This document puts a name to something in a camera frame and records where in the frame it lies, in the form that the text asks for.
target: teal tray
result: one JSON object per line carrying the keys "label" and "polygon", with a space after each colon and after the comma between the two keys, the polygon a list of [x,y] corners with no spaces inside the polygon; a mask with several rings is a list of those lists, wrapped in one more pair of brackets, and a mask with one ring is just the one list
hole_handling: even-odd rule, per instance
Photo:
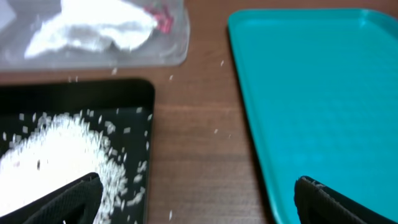
{"label": "teal tray", "polygon": [[244,105],[277,223],[308,175],[398,222],[398,23],[367,9],[229,17]]}

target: white rice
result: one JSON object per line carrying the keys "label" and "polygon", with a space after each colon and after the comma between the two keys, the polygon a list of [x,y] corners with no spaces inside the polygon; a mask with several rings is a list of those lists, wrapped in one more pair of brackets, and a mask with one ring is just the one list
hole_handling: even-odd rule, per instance
{"label": "white rice", "polygon": [[128,134],[128,133],[130,133],[130,131],[131,131],[131,128],[124,128],[123,134]]}
{"label": "white rice", "polygon": [[127,194],[127,191],[128,191],[128,188],[123,189],[123,190],[120,192],[120,196],[124,196],[125,194]]}
{"label": "white rice", "polygon": [[138,192],[132,200],[127,201],[126,203],[127,207],[137,205],[142,200],[144,193],[145,193],[145,188],[141,187],[141,191]]}
{"label": "white rice", "polygon": [[122,202],[122,206],[121,206],[121,208],[120,208],[120,210],[123,212],[123,209],[124,209],[124,203],[125,203],[125,201],[123,200],[123,202]]}
{"label": "white rice", "polygon": [[113,132],[116,131],[116,126],[112,122],[105,121],[104,125],[106,127],[107,134],[112,134]]}
{"label": "white rice", "polygon": [[144,161],[142,164],[141,164],[141,161],[140,161],[138,163],[137,172],[141,173],[141,172],[145,171],[146,169],[147,169],[147,161]]}
{"label": "white rice", "polygon": [[141,175],[141,174],[137,174],[137,175],[134,177],[133,182],[134,182],[134,183],[138,183],[138,182],[140,182],[141,180],[142,180],[142,175]]}
{"label": "white rice", "polygon": [[111,75],[116,75],[118,73],[118,68],[113,68]]}
{"label": "white rice", "polygon": [[81,117],[65,114],[51,119],[44,113],[37,127],[39,131],[21,141],[14,134],[12,147],[0,158],[0,183],[7,183],[0,184],[0,217],[96,172],[103,196],[94,224],[108,222],[116,197],[127,184],[124,166],[105,153],[109,140],[90,131]]}

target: clear plastic bag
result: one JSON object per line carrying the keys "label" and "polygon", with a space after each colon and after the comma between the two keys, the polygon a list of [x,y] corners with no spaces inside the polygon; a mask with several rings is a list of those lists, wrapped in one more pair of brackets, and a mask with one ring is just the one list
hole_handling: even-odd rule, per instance
{"label": "clear plastic bag", "polygon": [[67,47],[27,60],[24,54],[33,35],[41,29],[43,22],[61,11],[61,4],[54,0],[8,0],[16,18],[0,30],[0,70],[143,67],[182,63],[187,56],[190,35],[183,0],[131,2],[155,16],[157,10],[166,7],[172,24],[154,29],[149,39],[132,51],[123,51],[114,45],[102,52]]}

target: wooden surface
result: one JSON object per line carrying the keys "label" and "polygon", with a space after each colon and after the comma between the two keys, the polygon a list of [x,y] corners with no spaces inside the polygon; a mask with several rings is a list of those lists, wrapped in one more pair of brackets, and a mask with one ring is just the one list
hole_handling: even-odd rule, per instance
{"label": "wooden surface", "polygon": [[156,101],[148,223],[273,223],[229,49],[228,16],[247,8],[319,7],[366,7],[398,16],[398,1],[185,3],[192,34],[187,60],[179,67],[119,69],[115,76],[111,76],[111,70],[2,73],[0,84],[67,82],[68,77],[74,80],[76,76],[79,82],[149,79],[156,89]]}

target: pink object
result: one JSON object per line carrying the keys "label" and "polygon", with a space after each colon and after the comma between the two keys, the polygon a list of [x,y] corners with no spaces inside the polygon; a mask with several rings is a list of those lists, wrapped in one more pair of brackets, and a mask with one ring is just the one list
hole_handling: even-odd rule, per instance
{"label": "pink object", "polygon": [[162,5],[160,9],[156,8],[155,6],[151,6],[146,7],[145,10],[155,17],[155,20],[157,21],[156,29],[165,34],[170,33],[173,26],[174,18],[170,15],[167,6]]}

